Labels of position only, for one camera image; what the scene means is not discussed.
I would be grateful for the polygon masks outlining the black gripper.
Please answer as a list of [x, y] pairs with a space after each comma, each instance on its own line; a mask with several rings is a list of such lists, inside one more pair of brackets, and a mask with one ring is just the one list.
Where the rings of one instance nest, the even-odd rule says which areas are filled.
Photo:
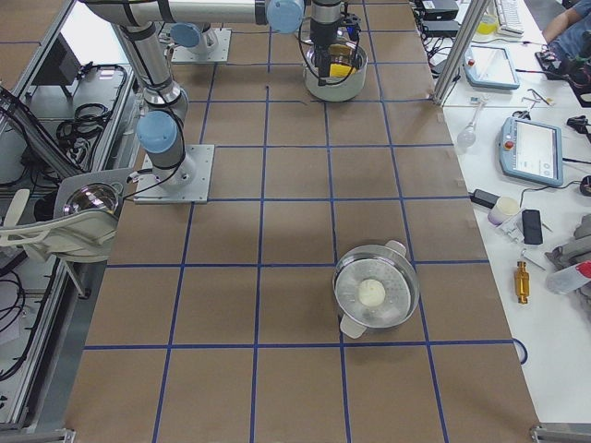
[[[341, 26], [346, 29], [350, 40], [358, 40], [361, 31], [360, 19], [356, 14], [344, 13], [341, 19]], [[331, 55], [329, 46], [316, 46], [316, 68], [319, 78], [328, 78], [331, 69]]]

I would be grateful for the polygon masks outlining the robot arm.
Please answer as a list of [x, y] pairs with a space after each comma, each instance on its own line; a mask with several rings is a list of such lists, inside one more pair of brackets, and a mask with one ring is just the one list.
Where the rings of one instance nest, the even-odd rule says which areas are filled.
[[142, 87], [145, 110], [136, 133], [155, 180], [164, 189], [184, 186], [192, 172], [184, 140], [188, 96], [173, 78], [153, 23], [115, 25], [114, 31]]
[[[255, 23], [268, 25], [277, 33], [297, 31], [305, 15], [304, 1], [86, 1], [96, 16], [110, 22], [121, 36], [127, 58], [136, 74], [150, 87], [172, 77], [153, 23]], [[359, 41], [358, 17], [347, 12], [340, 1], [310, 3], [310, 39], [318, 76], [330, 73], [329, 48], [336, 44], [338, 29]]]

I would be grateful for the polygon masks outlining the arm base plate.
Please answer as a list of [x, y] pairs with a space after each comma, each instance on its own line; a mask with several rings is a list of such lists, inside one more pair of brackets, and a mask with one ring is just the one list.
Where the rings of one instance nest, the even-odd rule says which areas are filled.
[[226, 63], [230, 51], [232, 30], [209, 28], [197, 46], [185, 47], [177, 44], [172, 54], [173, 64], [209, 65]]
[[164, 171], [154, 169], [145, 155], [142, 167], [152, 171], [139, 176], [133, 200], [138, 204], [206, 203], [214, 152], [213, 145], [186, 145], [185, 159], [168, 181], [164, 181]]

